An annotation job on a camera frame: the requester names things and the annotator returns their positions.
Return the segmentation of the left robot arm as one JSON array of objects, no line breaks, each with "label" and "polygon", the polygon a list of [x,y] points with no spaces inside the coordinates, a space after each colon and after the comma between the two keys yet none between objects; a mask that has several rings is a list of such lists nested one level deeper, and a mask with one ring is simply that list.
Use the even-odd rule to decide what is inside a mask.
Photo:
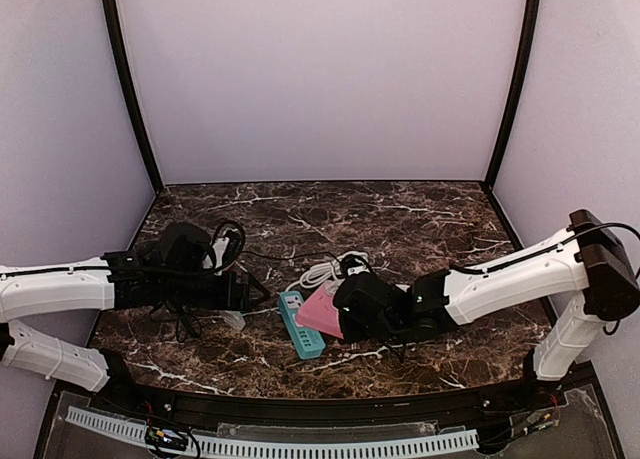
[{"label": "left robot arm", "polygon": [[193,310],[247,313],[270,298],[252,274],[233,266],[244,250],[243,227],[222,221],[213,233],[169,224],[140,251],[85,261],[1,269],[1,364],[100,392],[132,379],[122,356],[75,346],[34,330],[23,318],[75,310],[167,309],[176,331],[199,335]]}]

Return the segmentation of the teal power strip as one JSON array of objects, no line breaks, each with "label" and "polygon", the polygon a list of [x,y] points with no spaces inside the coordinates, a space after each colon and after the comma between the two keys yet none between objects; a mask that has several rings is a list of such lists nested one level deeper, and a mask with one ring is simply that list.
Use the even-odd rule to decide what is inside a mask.
[{"label": "teal power strip", "polygon": [[315,359],[322,355],[326,344],[321,334],[298,321],[298,313],[303,305],[303,297],[297,291],[279,294],[278,310],[297,355],[302,360]]}]

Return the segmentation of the pink triangular power strip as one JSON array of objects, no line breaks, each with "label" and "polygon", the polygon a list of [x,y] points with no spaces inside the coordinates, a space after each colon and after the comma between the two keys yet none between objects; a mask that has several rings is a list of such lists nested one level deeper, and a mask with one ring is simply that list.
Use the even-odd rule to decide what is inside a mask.
[{"label": "pink triangular power strip", "polygon": [[319,286],[299,308],[295,316],[296,324],[343,339],[339,312],[333,305],[336,290],[332,281],[326,281]]}]

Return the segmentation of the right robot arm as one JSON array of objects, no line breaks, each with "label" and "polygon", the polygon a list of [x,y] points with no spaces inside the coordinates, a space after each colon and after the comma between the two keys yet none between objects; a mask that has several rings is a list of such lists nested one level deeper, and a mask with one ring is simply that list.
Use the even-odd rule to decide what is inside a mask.
[{"label": "right robot arm", "polygon": [[333,296],[341,332],[348,343],[423,342],[494,312],[569,293],[569,305],[525,360],[532,380],[559,382],[607,324],[639,308],[639,275],[616,227],[576,210],[568,227],[534,246],[476,266],[450,266],[407,289],[348,259]]}]

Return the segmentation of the white cube socket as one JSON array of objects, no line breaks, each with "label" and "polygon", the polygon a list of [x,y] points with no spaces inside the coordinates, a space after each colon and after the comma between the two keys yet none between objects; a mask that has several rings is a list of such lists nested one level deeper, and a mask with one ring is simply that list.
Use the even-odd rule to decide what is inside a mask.
[{"label": "white cube socket", "polygon": [[236,331],[242,331],[246,327],[244,316],[239,311],[220,311],[220,317],[231,328]]}]

